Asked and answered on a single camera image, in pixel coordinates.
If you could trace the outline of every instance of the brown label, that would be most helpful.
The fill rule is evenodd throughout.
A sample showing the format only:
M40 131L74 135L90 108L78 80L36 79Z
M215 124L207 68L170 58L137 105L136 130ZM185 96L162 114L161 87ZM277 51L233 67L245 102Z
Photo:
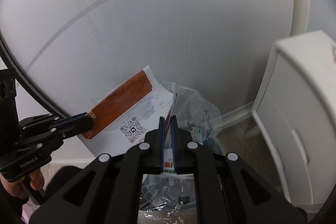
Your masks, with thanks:
M134 75L88 113L93 118L93 128L82 133L84 138L92 140L151 91L152 84L143 70Z

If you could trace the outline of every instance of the drawer handle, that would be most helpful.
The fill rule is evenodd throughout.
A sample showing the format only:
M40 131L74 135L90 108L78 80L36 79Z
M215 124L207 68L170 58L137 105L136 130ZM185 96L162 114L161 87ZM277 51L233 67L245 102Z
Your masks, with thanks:
M292 129L291 133L292 133L292 136L295 140L295 143L296 143L297 147L299 148L299 151L300 151L301 157L303 159L303 162L305 163L305 165L308 165L309 158L307 156L306 149L305 149L305 147L304 147L304 145L301 141L301 138L300 138L298 132L296 131L296 129Z

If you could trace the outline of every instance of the triangular cutout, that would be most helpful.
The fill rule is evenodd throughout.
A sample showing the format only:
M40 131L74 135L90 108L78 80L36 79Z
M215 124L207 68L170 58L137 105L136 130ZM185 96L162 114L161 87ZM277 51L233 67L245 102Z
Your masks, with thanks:
M250 194L253 205L259 205L271 199L271 195L256 182L249 173L244 170L240 173Z
M65 193L64 199L75 206L81 206L95 175L96 172L89 172L79 183Z

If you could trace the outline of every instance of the white cabinet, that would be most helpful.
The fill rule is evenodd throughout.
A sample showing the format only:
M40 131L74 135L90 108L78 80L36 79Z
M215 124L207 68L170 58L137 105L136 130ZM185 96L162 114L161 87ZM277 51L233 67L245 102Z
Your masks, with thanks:
M286 198L305 208L336 183L335 49L322 31L275 43L252 108Z

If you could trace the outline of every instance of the drawer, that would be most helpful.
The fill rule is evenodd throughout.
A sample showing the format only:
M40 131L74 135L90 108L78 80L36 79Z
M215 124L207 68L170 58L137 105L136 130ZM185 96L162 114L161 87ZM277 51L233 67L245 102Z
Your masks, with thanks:
M314 204L323 204L336 182L336 134L323 105L306 80L280 54L267 94L302 142Z
M273 146L280 154L290 202L292 204L312 205L311 184L306 160L292 134L292 128L276 102L268 95L268 90L257 110L257 115L262 121Z

